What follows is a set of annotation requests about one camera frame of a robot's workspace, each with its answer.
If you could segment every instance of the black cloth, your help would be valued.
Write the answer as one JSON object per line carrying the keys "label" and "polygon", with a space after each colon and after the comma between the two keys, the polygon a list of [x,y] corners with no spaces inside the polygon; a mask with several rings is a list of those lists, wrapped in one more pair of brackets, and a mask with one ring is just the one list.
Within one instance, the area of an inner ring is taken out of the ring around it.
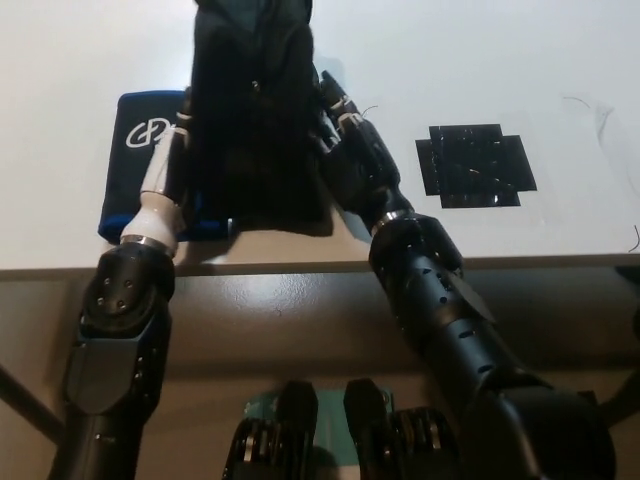
{"label": "black cloth", "polygon": [[[194,198],[182,239],[219,238],[230,218],[244,228],[330,234],[309,153],[318,118],[311,0],[197,3],[188,171]],[[117,241],[137,212],[157,132],[174,123],[182,99],[181,92],[121,98],[99,227],[107,240]],[[145,145],[132,148],[127,137],[135,128],[133,141]]]}

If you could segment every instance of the logo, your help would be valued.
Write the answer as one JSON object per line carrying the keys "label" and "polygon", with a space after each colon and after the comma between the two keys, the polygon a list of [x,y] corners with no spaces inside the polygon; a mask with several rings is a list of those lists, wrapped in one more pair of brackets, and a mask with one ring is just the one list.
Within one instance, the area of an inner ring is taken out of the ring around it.
{"label": "logo", "polygon": [[152,118],[135,126],[127,135],[126,144],[129,148],[140,148],[151,145],[162,138],[162,134],[171,127],[166,118]]}

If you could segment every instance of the wire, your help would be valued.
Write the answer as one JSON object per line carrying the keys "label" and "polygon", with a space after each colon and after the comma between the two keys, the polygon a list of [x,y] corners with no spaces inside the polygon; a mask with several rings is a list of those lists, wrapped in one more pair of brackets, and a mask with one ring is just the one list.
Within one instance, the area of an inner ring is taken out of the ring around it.
{"label": "wire", "polygon": [[364,117],[365,117],[365,115],[367,114],[367,112],[368,112],[369,110],[371,110],[372,108],[378,108],[378,105],[372,105],[372,106],[370,106],[369,108],[365,108],[365,109],[364,109],[364,112],[362,112],[362,115],[361,115],[361,116],[362,116],[362,118],[364,118]]}
{"label": "wire", "polygon": [[631,250],[629,250],[629,253],[634,252],[635,250],[637,250],[638,247],[640,247],[640,232],[638,232],[638,226],[634,225],[633,228],[636,231],[636,237],[638,238],[638,241],[636,242],[636,246],[633,247]]}

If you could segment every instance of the robotic arm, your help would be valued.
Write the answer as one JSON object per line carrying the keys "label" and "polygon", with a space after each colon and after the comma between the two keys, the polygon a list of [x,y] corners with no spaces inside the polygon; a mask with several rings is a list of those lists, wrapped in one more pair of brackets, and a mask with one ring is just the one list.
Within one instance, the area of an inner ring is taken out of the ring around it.
{"label": "robotic arm", "polygon": [[[462,279],[461,256],[442,225],[416,214],[400,193],[398,170],[375,127],[327,73],[321,92],[330,123],[317,138],[323,179],[373,236],[371,268],[460,426],[464,478],[613,479],[615,452],[596,407],[548,385],[509,351]],[[371,428],[355,437],[376,445]],[[385,451],[402,465],[411,455],[392,440],[370,449],[361,465],[382,469]],[[393,478],[420,478],[402,470]]]}

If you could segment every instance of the black fabric bag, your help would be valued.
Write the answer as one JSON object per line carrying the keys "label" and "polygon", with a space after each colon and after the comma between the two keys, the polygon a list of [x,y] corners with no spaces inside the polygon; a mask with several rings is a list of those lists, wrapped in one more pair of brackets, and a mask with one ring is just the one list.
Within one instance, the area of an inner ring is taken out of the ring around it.
{"label": "black fabric bag", "polygon": [[326,220],[309,158],[311,0],[199,0],[193,179],[211,216],[299,230]]}

